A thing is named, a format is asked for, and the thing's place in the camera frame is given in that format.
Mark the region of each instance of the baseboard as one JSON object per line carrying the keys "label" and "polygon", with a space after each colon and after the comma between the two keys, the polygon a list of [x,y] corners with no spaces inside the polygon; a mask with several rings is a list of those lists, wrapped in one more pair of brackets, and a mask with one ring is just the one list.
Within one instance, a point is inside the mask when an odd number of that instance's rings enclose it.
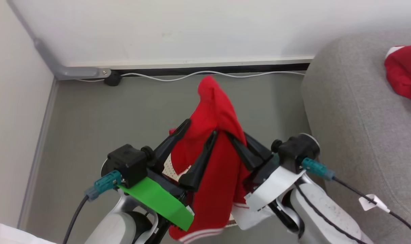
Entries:
{"label": "baseboard", "polygon": [[235,58],[218,60],[150,60],[142,62],[83,62],[71,63],[69,67],[97,67],[110,69],[150,69],[150,68],[198,68],[240,65],[283,65],[310,63],[314,56],[280,58]]}
{"label": "baseboard", "polygon": [[31,211],[31,204],[43,155],[43,148],[46,142],[53,107],[55,105],[55,98],[57,96],[57,89],[58,82],[54,79],[51,91],[49,93],[46,111],[43,117],[42,128],[40,130],[39,140],[37,142],[36,152],[34,154],[33,165],[31,166],[31,172],[29,174],[28,185],[26,187],[25,197],[23,199],[22,209],[20,211],[19,221],[17,223],[17,228],[19,230],[26,230],[26,224],[28,223],[29,212]]}

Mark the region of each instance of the white cable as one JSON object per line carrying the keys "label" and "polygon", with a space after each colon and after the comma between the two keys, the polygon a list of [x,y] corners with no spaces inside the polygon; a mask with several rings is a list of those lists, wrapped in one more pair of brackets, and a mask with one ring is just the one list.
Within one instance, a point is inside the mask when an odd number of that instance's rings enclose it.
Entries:
{"label": "white cable", "polygon": [[[233,75],[224,74],[224,73],[217,72],[217,71],[204,70],[204,71],[198,71],[198,72],[195,72],[195,73],[192,73],[192,74],[188,74],[187,76],[183,76],[183,77],[180,77],[180,78],[177,78],[177,79],[159,79],[159,78],[156,78],[156,77],[147,76],[147,75],[138,74],[138,73],[127,73],[127,74],[122,74],[121,76],[135,75],[135,76],[142,76],[142,77],[145,77],[145,78],[154,79],[154,80],[163,81],[163,82],[173,82],[173,81],[182,80],[182,79],[185,79],[187,77],[194,76],[194,75],[197,75],[197,74],[202,74],[202,73],[212,73],[212,74],[218,74],[218,75],[228,76],[228,77],[232,77],[232,78],[249,78],[249,77],[264,76],[264,75],[269,75],[269,74],[296,74],[296,75],[301,75],[301,76],[305,75],[305,74],[302,74],[302,73],[299,73],[299,72],[293,72],[293,71],[271,71],[271,72],[260,73],[260,74],[255,74],[255,75],[233,76]],[[98,80],[77,79],[77,80],[86,81],[86,82],[97,82],[97,81],[102,81],[103,79],[98,79]]]}

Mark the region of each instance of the gray sofa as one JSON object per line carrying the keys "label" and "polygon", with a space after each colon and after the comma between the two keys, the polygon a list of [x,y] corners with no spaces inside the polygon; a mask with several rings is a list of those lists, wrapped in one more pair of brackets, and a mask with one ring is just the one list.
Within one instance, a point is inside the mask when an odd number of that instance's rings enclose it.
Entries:
{"label": "gray sofa", "polygon": [[[342,37],[321,50],[302,83],[320,161],[363,193],[374,193],[411,224],[411,100],[386,80],[384,60],[393,46],[411,45],[411,30]],[[328,194],[375,243],[411,243],[411,231],[336,182]]]}

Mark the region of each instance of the green bracket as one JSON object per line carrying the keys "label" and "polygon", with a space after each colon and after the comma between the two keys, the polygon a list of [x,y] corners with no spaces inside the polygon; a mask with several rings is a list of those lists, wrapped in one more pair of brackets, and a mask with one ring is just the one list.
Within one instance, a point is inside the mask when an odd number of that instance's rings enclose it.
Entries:
{"label": "green bracket", "polygon": [[184,231],[187,231],[193,222],[192,213],[177,198],[148,177],[130,189],[122,185],[118,187]]}

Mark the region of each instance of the white stripe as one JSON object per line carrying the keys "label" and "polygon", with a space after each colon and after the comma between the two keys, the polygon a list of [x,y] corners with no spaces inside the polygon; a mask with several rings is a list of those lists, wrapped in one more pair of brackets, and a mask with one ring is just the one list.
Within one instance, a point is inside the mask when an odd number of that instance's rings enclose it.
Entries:
{"label": "white stripe", "polygon": [[387,213],[390,213],[390,212],[391,212],[391,210],[389,210],[387,207],[383,207],[382,205],[377,205],[377,207],[380,207],[381,210],[383,210],[383,211],[385,211],[385,212],[387,212]]}
{"label": "white stripe", "polygon": [[188,240],[187,242],[183,242],[183,244],[189,244],[189,243],[193,242],[194,240],[204,238],[204,237],[207,237],[207,236],[219,235],[220,233],[222,233],[222,231],[216,232],[216,233],[206,233],[206,234],[198,235],[198,236]]}
{"label": "white stripe", "polygon": [[394,46],[393,48],[391,48],[388,53],[386,54],[386,57],[388,57],[390,54],[392,54],[394,51],[398,51],[401,48],[403,48],[404,46]]}
{"label": "white stripe", "polygon": [[222,230],[223,230],[223,228],[220,228],[220,229],[198,230],[198,231],[195,231],[195,232],[192,232],[192,233],[189,233],[189,234],[183,236],[182,238],[179,239],[179,241],[182,241],[182,242],[183,242],[183,241],[185,241],[185,240],[187,240],[187,239],[189,239],[189,238],[191,238],[191,237],[193,237],[193,236],[196,236],[196,235],[202,235],[202,234],[212,233],[212,232],[217,232],[217,231],[222,232]]}
{"label": "white stripe", "polygon": [[247,207],[249,208],[249,206],[247,204],[242,204],[242,203],[238,203],[238,202],[233,202],[233,205],[236,207]]}

